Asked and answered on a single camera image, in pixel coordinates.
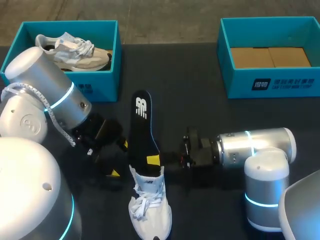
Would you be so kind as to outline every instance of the white sneaker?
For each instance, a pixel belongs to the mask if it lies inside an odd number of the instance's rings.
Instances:
[[[89,40],[73,37],[67,32],[57,38],[39,34],[35,38],[35,45],[61,69],[74,72],[100,70],[111,58],[108,51],[95,47]]]
[[[172,212],[166,197],[164,170],[160,176],[141,176],[134,168],[130,171],[134,178],[137,199],[131,198],[129,214],[135,231],[143,240],[165,240],[170,234]]]

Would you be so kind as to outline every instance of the white shoelace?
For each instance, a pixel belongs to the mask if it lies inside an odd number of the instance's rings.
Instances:
[[[79,56],[90,56],[92,54],[92,51],[95,47],[94,44],[91,43],[91,41],[85,41],[82,38],[76,37],[75,39],[79,40],[80,42],[77,44],[79,47],[75,48],[75,49],[71,49],[70,52],[76,52],[78,51],[78,55],[76,57]]]
[[[156,207],[161,203],[164,183],[161,184],[161,187],[156,193],[140,191],[138,184],[136,184],[133,189],[139,195],[139,197],[135,200],[135,203],[131,207],[130,211],[133,218],[140,220],[145,216],[145,213],[149,207],[152,205]]]

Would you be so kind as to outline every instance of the black insole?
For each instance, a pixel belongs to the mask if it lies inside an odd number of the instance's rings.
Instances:
[[[152,135],[152,99],[145,90],[136,91],[131,99],[131,121],[128,138],[130,165],[143,176],[158,177],[161,167],[148,164],[148,156],[159,155]]]
[[[50,51],[51,49],[55,49],[55,46],[54,45],[47,45],[43,49],[46,51]]]

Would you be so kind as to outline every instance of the logo on box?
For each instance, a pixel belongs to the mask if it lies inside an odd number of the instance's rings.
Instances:
[[[252,85],[252,91],[255,90],[267,90],[269,87],[270,78],[256,78]]]

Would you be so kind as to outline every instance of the cable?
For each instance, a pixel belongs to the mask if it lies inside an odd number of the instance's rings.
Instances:
[[[63,130],[63,128],[59,125],[54,115],[54,112],[52,111],[51,106],[47,101],[47,99],[45,98],[45,96],[33,86],[26,83],[21,83],[21,82],[11,83],[3,89],[1,93],[1,102],[5,99],[8,92],[14,92],[14,91],[11,91],[11,89],[18,88],[18,87],[30,90],[39,98],[39,100],[43,103],[43,105],[47,109],[47,112],[49,113],[49,116],[51,118],[51,121],[54,127],[58,130],[59,133],[61,133],[68,140],[68,142],[71,144],[72,147],[76,146],[76,142],[73,140],[73,138],[65,130]]]

